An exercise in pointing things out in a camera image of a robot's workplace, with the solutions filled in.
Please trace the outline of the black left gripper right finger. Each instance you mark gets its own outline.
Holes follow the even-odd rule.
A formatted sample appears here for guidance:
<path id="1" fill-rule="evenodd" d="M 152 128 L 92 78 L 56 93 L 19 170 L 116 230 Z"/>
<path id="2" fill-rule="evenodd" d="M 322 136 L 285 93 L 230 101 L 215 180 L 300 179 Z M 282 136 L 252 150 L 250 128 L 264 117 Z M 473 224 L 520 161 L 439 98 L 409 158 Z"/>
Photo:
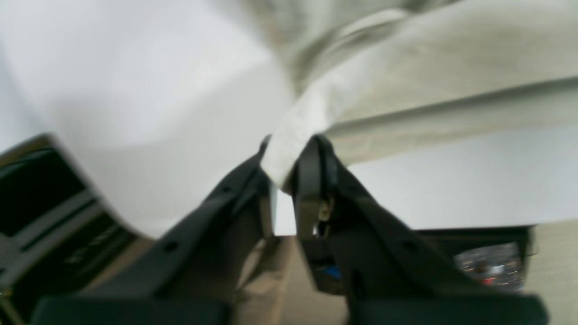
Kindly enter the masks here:
<path id="1" fill-rule="evenodd" d="M 292 175 L 297 239 L 316 288 L 343 295 L 351 325 L 546 325 L 535 295 L 471 279 L 383 208 L 312 136 Z"/>

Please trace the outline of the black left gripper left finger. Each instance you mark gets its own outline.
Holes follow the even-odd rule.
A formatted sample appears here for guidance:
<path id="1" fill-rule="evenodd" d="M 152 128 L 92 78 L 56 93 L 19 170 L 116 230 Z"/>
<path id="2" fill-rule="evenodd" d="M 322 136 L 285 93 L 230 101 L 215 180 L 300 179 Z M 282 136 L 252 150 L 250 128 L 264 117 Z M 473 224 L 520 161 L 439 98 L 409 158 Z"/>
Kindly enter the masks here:
<path id="1" fill-rule="evenodd" d="M 244 262 L 273 237 L 269 179 L 256 154 L 133 264 L 77 294 L 41 300 L 34 325 L 227 325 Z"/>

